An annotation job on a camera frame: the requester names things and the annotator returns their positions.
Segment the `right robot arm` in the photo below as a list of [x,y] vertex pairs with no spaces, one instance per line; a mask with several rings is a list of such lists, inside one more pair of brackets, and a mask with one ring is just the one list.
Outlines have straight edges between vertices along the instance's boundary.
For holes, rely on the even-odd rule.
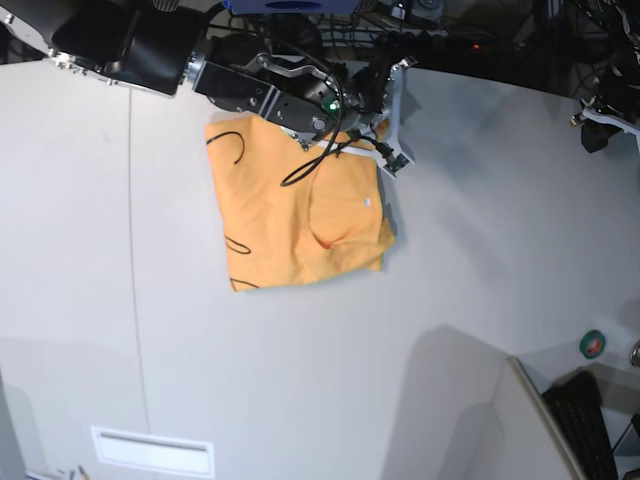
[[413,65],[399,35],[374,44],[356,72],[325,56],[314,14],[351,14],[354,1],[5,1],[6,22],[41,38],[62,69],[167,96],[189,82],[220,109],[250,112],[303,146],[372,131],[399,107]]

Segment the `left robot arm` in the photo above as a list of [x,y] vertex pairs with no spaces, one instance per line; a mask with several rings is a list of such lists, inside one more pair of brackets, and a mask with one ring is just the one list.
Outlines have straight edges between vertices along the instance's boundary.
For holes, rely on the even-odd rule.
[[581,128],[583,148],[595,153],[618,133],[639,136],[639,3],[578,1],[576,6],[606,42],[604,68],[571,118],[571,124]]

